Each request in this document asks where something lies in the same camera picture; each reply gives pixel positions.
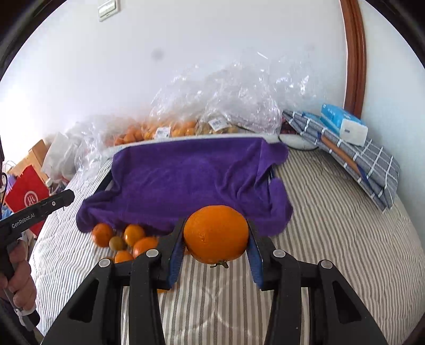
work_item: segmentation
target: cardboard box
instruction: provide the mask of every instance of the cardboard box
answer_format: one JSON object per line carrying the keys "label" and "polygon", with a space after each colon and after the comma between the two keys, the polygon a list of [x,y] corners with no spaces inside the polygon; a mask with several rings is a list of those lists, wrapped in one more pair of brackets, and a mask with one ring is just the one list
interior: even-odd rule
{"label": "cardboard box", "polygon": [[46,182],[48,176],[41,172],[44,158],[46,157],[47,147],[43,140],[38,141],[28,152],[28,155],[8,171],[8,174],[20,176],[26,167],[32,165],[37,175]]}

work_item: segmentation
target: purple towel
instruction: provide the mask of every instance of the purple towel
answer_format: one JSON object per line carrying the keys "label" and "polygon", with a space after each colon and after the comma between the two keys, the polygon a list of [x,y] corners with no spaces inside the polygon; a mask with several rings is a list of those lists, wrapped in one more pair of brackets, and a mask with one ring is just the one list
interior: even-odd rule
{"label": "purple towel", "polygon": [[113,187],[85,199],[76,217],[89,232],[98,223],[117,230],[140,224],[153,235],[173,230],[208,205],[227,205],[262,235],[282,232],[292,215],[283,182],[272,178],[288,148],[261,138],[193,139],[128,147],[113,158]]}

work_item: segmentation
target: barcode sticker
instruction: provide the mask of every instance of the barcode sticker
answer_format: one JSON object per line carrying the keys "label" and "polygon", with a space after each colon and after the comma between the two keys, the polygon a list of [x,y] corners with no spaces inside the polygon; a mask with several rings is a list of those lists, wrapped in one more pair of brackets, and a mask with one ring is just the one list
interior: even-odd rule
{"label": "barcode sticker", "polygon": [[223,128],[230,127],[230,124],[221,117],[217,117],[215,119],[212,119],[211,121],[208,121],[208,124],[211,126],[214,132],[217,132],[218,130]]}
{"label": "barcode sticker", "polygon": [[170,131],[171,127],[159,127],[155,132],[154,139],[168,138]]}

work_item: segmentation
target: finger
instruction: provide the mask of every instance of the finger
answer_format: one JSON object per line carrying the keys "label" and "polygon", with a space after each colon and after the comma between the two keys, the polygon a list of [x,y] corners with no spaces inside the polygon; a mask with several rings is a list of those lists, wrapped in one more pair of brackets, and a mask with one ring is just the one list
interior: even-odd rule
{"label": "finger", "polygon": [[15,303],[15,305],[17,307],[25,306],[30,301],[30,299],[32,298],[32,295],[33,295],[34,292],[35,292],[34,282],[33,282],[32,279],[28,279],[25,286],[22,287],[22,289],[20,289],[13,296],[13,303]]}
{"label": "finger", "polygon": [[27,248],[24,241],[18,241],[16,247],[9,253],[11,263],[18,263],[26,260]]}
{"label": "finger", "polygon": [[7,287],[7,279],[2,273],[0,273],[0,289],[4,289],[6,287]]}
{"label": "finger", "polygon": [[26,261],[21,261],[16,270],[15,274],[13,275],[12,279],[10,279],[9,284],[7,287],[11,292],[18,291],[22,289],[28,279],[31,277],[31,266]]}
{"label": "finger", "polygon": [[34,289],[31,296],[28,298],[27,303],[25,303],[25,305],[23,306],[24,310],[31,310],[32,307],[34,307],[36,297],[37,297],[37,291],[36,289]]}

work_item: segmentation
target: red shopping bag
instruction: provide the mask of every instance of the red shopping bag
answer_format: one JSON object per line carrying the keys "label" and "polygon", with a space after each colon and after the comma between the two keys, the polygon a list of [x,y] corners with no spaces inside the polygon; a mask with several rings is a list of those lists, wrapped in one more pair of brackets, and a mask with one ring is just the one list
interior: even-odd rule
{"label": "red shopping bag", "polygon": [[[16,179],[11,191],[6,195],[5,201],[13,212],[18,212],[48,197],[48,188],[37,175],[33,166],[29,165]],[[43,224],[44,221],[33,225],[30,230],[38,236]]]}

